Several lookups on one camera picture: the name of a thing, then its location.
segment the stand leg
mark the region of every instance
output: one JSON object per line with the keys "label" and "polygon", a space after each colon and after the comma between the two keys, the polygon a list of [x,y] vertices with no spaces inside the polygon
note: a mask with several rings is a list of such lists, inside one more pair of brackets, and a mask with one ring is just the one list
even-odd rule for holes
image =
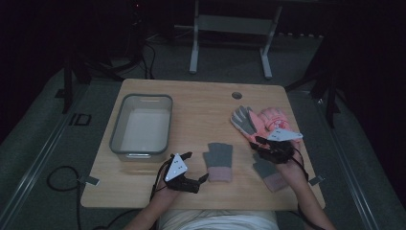
{"label": "stand leg", "polygon": [[199,0],[194,1],[194,27],[193,27],[193,47],[191,66],[189,72],[195,74],[197,72],[197,60],[199,58]]}
{"label": "stand leg", "polygon": [[304,84],[306,84],[306,83],[308,83],[308,82],[310,82],[310,81],[320,79],[320,78],[322,77],[322,75],[324,75],[325,73],[326,73],[326,72],[319,72],[319,73],[313,74],[313,75],[311,75],[311,76],[309,76],[309,77],[307,77],[307,78],[299,79],[299,80],[297,80],[297,81],[295,81],[295,82],[293,82],[293,83],[291,83],[291,84],[285,86],[285,87],[284,87],[284,90],[285,90],[286,92],[289,92],[289,91],[291,91],[291,90],[293,90],[293,89],[295,89],[295,88],[297,88],[297,87],[299,87],[299,86],[302,86],[302,85],[304,85]]}
{"label": "stand leg", "polygon": [[327,96],[327,110],[326,110],[326,119],[328,124],[331,127],[334,127],[333,115],[335,111],[335,89],[336,89],[336,82],[337,82],[337,71],[332,73],[330,78],[330,86],[328,89],[328,96]]}
{"label": "stand leg", "polygon": [[64,69],[63,69],[63,78],[64,78],[64,89],[63,89],[63,99],[64,99],[64,106],[63,106],[63,114],[66,114],[69,108],[72,105],[72,63],[71,63],[71,56],[68,55],[64,61]]}
{"label": "stand leg", "polygon": [[277,11],[275,12],[274,19],[272,20],[271,27],[269,29],[266,44],[263,46],[263,48],[259,49],[260,59],[262,61],[263,74],[266,79],[272,78],[271,67],[269,65],[269,59],[268,59],[268,52],[269,52],[269,47],[271,46],[271,43],[272,43],[272,39],[274,38],[274,35],[275,35],[275,30],[277,29],[279,17],[281,16],[281,11],[282,11],[282,7],[278,7]]}

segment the gray floor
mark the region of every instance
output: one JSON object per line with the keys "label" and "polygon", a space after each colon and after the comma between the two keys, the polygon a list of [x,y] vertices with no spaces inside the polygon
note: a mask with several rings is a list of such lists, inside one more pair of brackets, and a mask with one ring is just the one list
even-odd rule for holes
{"label": "gray floor", "polygon": [[[258,49],[230,45],[229,42],[213,45],[209,36],[200,47],[197,74],[190,75],[192,44],[189,35],[176,39],[174,43],[158,39],[159,36],[149,39],[156,53],[153,75],[157,80],[287,86],[302,77],[321,42],[321,39],[312,37],[276,37],[269,54],[274,78],[266,80],[262,75]],[[146,47],[144,54],[150,64],[152,50]],[[125,60],[114,61],[117,65],[123,62]],[[124,78],[142,79],[144,67],[137,66],[120,74]],[[54,97],[63,87],[62,73],[50,79],[26,116],[0,147],[2,229],[77,228],[76,192],[53,191],[47,186],[46,179],[50,172],[62,165],[74,167],[80,175],[90,173],[120,86],[120,83],[95,73],[90,85],[75,85],[75,104],[70,113],[62,115],[63,100]],[[327,203],[327,214],[338,229],[406,229],[405,210],[362,128],[345,105],[337,101],[342,112],[334,115],[336,128],[331,129],[323,117],[324,105],[308,96],[311,86],[309,83],[289,92],[288,97],[304,134],[313,168],[326,179],[320,186]],[[90,126],[69,126],[67,123],[74,113],[91,114]],[[43,159],[39,163],[38,155]],[[32,164],[40,165],[40,168],[30,168]],[[60,171],[53,179],[60,186],[76,185],[75,175],[69,171]],[[80,207],[82,229],[106,225],[124,211],[127,210]],[[120,218],[109,229],[121,229],[136,213]],[[303,227],[301,221],[288,212],[278,212],[278,219],[281,229]]]}

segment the small round hole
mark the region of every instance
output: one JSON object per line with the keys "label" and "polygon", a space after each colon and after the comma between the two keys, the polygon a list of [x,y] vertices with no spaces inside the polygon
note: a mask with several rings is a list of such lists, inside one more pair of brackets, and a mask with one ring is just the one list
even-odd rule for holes
{"label": "small round hole", "polygon": [[242,94],[239,93],[239,92],[234,92],[231,96],[232,96],[234,99],[237,99],[237,100],[239,100],[239,99],[242,98]]}

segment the forearm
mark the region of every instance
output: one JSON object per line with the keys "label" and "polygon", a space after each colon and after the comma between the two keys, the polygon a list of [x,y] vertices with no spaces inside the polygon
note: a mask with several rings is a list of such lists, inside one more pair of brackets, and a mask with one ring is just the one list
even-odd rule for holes
{"label": "forearm", "polygon": [[148,230],[171,205],[170,199],[155,197],[126,227],[125,230]]}
{"label": "forearm", "polygon": [[307,184],[295,188],[294,192],[303,214],[310,222],[327,230],[335,229]]}

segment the white metal frame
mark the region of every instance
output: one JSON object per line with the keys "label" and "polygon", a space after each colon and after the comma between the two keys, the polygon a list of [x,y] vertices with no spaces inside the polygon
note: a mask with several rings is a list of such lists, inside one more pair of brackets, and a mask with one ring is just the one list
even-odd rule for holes
{"label": "white metal frame", "polygon": [[277,7],[274,19],[256,19],[228,16],[214,16],[199,14],[199,0],[194,0],[194,25],[191,66],[189,72],[197,73],[197,61],[199,56],[199,31],[217,31],[229,33],[242,33],[251,35],[267,35],[266,43],[259,49],[262,61],[263,74],[267,79],[272,78],[269,65],[268,52],[272,38],[278,25],[282,7]]}

